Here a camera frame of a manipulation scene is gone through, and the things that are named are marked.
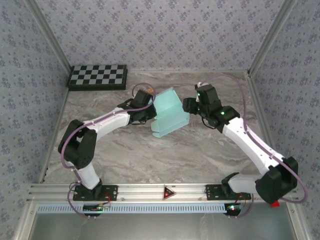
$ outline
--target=marble table surface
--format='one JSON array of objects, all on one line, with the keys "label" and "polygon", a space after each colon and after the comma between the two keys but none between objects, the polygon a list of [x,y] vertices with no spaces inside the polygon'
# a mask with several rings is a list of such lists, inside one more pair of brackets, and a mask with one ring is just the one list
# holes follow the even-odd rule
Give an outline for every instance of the marble table surface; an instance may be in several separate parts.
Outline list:
[{"label": "marble table surface", "polygon": [[[62,166],[57,150],[70,121],[86,121],[108,113],[131,98],[132,87],[141,82],[152,84],[158,93],[174,87],[180,99],[195,97],[194,85],[212,74],[129,72],[127,90],[69,92],[45,183],[71,183],[76,179]],[[240,82],[246,93],[248,125],[261,137],[247,82]],[[241,92],[234,81],[221,76],[210,83],[222,105],[233,106],[243,114]],[[233,141],[205,127],[199,116],[191,115],[188,125],[161,138],[152,135],[151,122],[118,128],[96,143],[93,166],[103,183],[218,183],[234,172],[258,173]]]}]

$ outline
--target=mint green plastic object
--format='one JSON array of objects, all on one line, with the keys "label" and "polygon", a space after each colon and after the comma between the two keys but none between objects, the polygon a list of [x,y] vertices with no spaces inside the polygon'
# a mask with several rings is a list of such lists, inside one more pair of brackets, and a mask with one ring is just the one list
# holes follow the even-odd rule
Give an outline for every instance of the mint green plastic object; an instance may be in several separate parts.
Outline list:
[{"label": "mint green plastic object", "polygon": [[161,138],[189,123],[190,114],[183,110],[173,87],[159,93],[153,104],[156,109],[155,121],[151,123],[153,136]]}]

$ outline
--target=checkerboard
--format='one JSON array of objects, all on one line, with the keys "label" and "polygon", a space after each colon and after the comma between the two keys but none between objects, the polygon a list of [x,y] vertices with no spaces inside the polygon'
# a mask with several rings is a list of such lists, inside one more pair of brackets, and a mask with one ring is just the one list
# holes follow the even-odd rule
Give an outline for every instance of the checkerboard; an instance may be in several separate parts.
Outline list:
[{"label": "checkerboard", "polygon": [[73,66],[69,91],[125,90],[127,65]]}]

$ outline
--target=floral wallpaper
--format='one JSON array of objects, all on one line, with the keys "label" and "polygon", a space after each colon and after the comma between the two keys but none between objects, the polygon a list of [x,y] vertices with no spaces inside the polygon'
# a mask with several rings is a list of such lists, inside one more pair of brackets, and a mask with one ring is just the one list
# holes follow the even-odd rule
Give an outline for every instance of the floral wallpaper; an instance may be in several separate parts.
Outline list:
[{"label": "floral wallpaper", "polygon": [[37,0],[70,64],[248,69],[283,0]]},{"label": "floral wallpaper", "polygon": [[1,1],[0,10],[0,239],[10,240],[39,179],[68,76],[23,1]]},{"label": "floral wallpaper", "polygon": [[299,0],[254,77],[276,149],[299,162],[320,239],[320,3]]}]

